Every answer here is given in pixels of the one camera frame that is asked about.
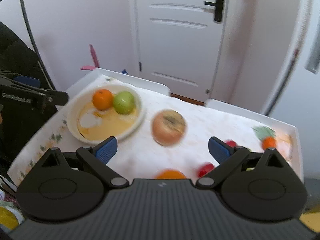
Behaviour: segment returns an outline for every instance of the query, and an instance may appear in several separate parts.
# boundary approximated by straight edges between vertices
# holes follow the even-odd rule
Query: floral tablecloth
[[[121,82],[101,75],[82,92],[106,83]],[[260,122],[196,106],[151,90],[136,89],[147,106],[145,119],[132,135],[119,142],[116,155],[107,164],[130,182],[134,178],[154,178],[166,168],[177,169],[195,182],[196,170],[202,163],[219,165],[209,154],[208,140],[211,136],[221,140],[232,139],[254,152],[263,152],[261,142],[252,129],[264,126]],[[66,116],[69,106],[70,103],[62,107],[33,136],[12,163],[8,175],[17,186],[48,148],[57,146],[62,152],[72,152],[83,146],[68,131]],[[154,114],[163,109],[179,112],[187,123],[186,135],[173,147],[162,147],[151,136],[150,122]]]

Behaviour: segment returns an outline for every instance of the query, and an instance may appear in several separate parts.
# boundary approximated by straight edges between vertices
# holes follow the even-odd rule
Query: white logo
[[[20,97],[14,96],[14,95],[8,95],[4,92],[2,92],[1,96],[4,98],[13,99],[13,100],[20,101],[23,103],[28,103],[28,104],[31,104],[31,102],[32,102],[31,99],[25,99],[25,98],[20,98]]]
[[[161,182],[161,183],[159,183],[158,185],[159,185],[159,187],[165,187],[165,186],[167,186],[167,184],[166,184],[165,182]]]

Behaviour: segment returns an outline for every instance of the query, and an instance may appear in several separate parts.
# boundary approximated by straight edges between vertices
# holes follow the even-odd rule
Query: refrigerator
[[[259,0],[230,104],[298,128],[305,178],[320,179],[320,0]]]

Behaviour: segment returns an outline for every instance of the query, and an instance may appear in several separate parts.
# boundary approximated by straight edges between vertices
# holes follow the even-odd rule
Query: small orange fruit
[[[164,170],[160,174],[158,174],[155,179],[186,179],[180,171],[176,170]]]
[[[92,103],[100,111],[107,110],[112,106],[113,94],[107,89],[99,89],[93,94]]]
[[[264,150],[266,150],[267,148],[269,147],[272,147],[272,148],[275,148],[276,147],[276,140],[269,136],[269,137],[266,137],[263,141],[262,141],[262,148]]]

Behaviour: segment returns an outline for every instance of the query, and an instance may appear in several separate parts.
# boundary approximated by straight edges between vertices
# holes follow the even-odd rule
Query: green apple
[[[116,94],[113,99],[113,107],[118,114],[130,114],[134,106],[134,96],[128,91]]]

